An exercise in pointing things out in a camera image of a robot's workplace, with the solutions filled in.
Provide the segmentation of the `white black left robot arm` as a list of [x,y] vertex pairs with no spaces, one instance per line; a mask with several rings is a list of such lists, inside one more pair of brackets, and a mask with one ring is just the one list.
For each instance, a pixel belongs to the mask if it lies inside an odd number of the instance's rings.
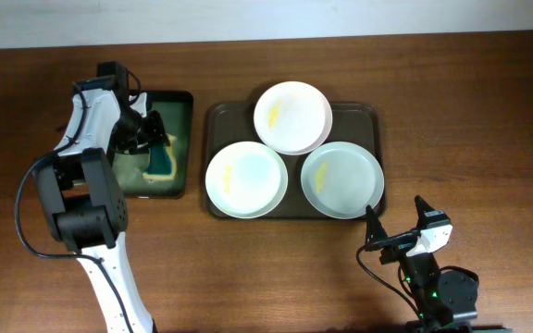
[[31,167],[51,236],[64,258],[88,276],[110,332],[154,332],[126,249],[127,202],[112,169],[115,152],[129,153],[166,138],[143,93],[109,78],[74,86],[73,111],[54,150]]

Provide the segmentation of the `yellow green sponge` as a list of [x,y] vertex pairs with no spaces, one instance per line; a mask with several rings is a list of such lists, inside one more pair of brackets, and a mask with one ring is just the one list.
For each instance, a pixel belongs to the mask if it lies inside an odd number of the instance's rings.
[[158,144],[149,149],[149,163],[143,172],[148,181],[170,181],[176,177],[178,166],[174,155],[173,144],[178,140],[168,134],[168,143]]

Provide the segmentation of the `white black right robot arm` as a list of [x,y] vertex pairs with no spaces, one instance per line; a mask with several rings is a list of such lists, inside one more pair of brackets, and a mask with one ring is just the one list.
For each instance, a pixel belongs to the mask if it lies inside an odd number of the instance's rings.
[[371,207],[366,209],[365,244],[357,250],[380,252],[383,265],[396,263],[401,287],[392,285],[358,264],[378,283],[398,294],[415,312],[417,319],[406,324],[408,332],[472,332],[477,318],[478,275],[460,266],[439,266],[434,252],[447,243],[452,222],[442,210],[415,197],[416,226],[389,236]]

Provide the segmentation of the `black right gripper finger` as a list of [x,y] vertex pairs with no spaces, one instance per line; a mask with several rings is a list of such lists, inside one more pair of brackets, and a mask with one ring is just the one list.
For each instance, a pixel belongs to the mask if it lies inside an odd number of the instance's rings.
[[415,208],[417,212],[417,223],[418,228],[425,228],[429,222],[428,213],[433,211],[433,208],[420,196],[415,197]]
[[378,216],[374,212],[373,208],[368,205],[366,207],[366,242],[365,245],[382,245],[388,235],[385,229],[382,227]]

